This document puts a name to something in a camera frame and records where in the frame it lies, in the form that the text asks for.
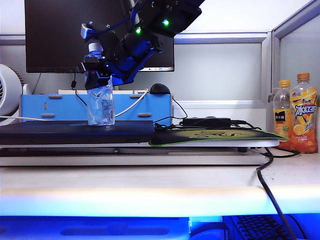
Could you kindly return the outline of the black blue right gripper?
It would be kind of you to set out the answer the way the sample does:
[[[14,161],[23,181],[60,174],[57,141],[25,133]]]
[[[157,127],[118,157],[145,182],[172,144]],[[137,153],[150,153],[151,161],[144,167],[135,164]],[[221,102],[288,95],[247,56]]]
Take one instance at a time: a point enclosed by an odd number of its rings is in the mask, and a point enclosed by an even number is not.
[[[107,86],[110,79],[113,86],[132,83],[147,60],[163,51],[162,39],[138,24],[121,39],[111,30],[99,40],[105,61],[83,63],[86,90]]]

